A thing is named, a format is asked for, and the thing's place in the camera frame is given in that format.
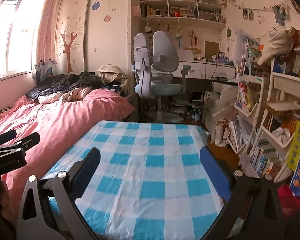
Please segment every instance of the cork board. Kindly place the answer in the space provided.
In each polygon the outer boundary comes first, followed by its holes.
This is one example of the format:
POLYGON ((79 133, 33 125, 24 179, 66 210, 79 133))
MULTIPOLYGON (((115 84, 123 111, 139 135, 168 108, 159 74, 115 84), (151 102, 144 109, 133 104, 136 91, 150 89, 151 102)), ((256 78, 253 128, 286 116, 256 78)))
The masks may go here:
POLYGON ((217 42, 205 41, 204 42, 204 54, 208 61, 212 59, 213 55, 218 55, 220 53, 220 45, 217 42))

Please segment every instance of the window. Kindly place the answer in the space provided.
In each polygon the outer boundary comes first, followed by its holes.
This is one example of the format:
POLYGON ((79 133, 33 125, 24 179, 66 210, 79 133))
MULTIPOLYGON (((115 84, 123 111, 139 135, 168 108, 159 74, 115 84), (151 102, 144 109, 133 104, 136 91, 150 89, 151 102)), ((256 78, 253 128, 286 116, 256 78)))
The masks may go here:
POLYGON ((31 72, 44 0, 5 0, 0 5, 0 78, 31 72))

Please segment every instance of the checkered tablecloth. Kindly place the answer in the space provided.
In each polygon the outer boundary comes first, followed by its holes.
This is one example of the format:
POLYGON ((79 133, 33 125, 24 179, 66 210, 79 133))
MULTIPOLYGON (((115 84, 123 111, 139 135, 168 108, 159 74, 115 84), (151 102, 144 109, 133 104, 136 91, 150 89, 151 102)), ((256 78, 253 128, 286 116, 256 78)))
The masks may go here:
POLYGON ((101 163, 75 202, 96 233, 120 240, 200 239, 222 208, 199 160, 206 137, 194 125, 101 121, 44 178, 68 171, 96 147, 101 163))

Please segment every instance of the pink curtain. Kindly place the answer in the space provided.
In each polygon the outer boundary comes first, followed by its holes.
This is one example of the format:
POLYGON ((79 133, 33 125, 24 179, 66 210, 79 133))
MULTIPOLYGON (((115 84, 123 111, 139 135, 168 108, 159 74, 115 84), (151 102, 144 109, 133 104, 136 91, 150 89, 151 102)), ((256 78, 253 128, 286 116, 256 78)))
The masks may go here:
POLYGON ((57 4, 58 0, 44 0, 36 54, 32 62, 32 77, 37 84, 53 76, 53 69, 57 66, 55 49, 57 4))

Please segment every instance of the wooden floor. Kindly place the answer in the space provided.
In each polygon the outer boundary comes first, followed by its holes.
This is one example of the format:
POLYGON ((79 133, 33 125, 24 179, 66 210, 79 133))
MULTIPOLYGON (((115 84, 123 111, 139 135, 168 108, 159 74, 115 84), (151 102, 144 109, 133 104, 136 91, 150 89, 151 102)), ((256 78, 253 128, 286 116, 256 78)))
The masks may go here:
MULTIPOLYGON (((141 118, 140 122, 153 122, 150 118, 141 118)), ((201 126, 203 129, 207 130, 205 125, 203 123, 201 123, 200 121, 194 121, 192 119, 185 119, 183 121, 183 124, 193 124, 193 125, 198 125, 201 126)), ((211 143, 210 137, 208 139, 208 146, 210 148, 210 150, 212 151, 212 153, 214 154, 214 156, 217 159, 220 160, 224 160, 229 167, 232 170, 236 170, 239 168, 239 158, 237 157, 237 155, 234 153, 234 151, 232 149, 228 149, 225 147, 218 147, 215 144, 211 143)))

